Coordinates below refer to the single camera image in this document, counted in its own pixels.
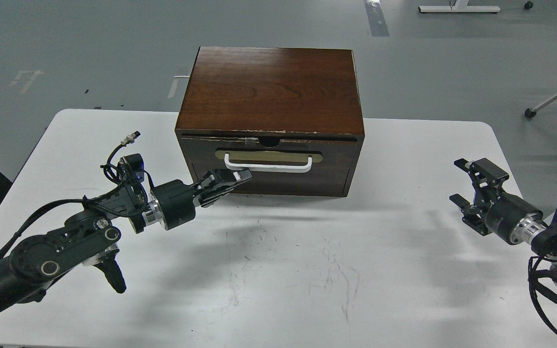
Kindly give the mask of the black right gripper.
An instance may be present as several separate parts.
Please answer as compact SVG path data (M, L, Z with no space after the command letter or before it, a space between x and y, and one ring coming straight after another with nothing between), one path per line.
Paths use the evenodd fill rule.
M462 213L462 222L481 236L492 233L509 245L524 242L520 236L520 222L526 218L533 222L542 222L543 212L517 195L504 192L504 181L509 174L495 163L482 158L467 161L458 159L454 165L466 172L476 193L474 203L469 203L460 194L449 196Z

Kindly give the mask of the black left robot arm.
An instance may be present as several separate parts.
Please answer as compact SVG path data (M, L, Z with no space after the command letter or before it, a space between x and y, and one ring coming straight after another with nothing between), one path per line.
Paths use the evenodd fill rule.
M170 231L192 221L197 207L212 205L252 179L247 168L213 168L190 185L181 180L155 185L140 154L112 164L115 154L139 136L138 131L126 136L101 166L115 188L95 198L46 203L0 249L0 313L15 304L42 301L50 287L80 264L99 269L108 284L123 293L127 287L116 260L122 233L114 219L128 218L135 233L153 223ZM21 238L40 217L66 203L79 203L83 209L59 229Z

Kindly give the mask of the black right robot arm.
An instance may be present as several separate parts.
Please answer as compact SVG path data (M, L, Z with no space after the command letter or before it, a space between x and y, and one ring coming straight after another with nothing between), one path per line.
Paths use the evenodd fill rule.
M454 165L468 174L474 189L472 201L460 194L449 196L462 213L462 222L482 236L495 234L511 246L526 243L533 252L528 260L528 292L544 324L557 335L539 303L542 296L557 304L557 209L550 223L543 212L523 198L506 192L509 174L486 158L457 159Z

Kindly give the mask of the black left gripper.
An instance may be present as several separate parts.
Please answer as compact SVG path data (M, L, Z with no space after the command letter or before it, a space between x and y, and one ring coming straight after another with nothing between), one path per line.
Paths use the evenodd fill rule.
M242 172L243 170L211 169L193 184L172 180L153 187L153 198L161 212L162 227L170 231L193 220L195 208L199 205L195 201L197 195L200 194L200 206L206 208L236 187L252 180L252 174Z

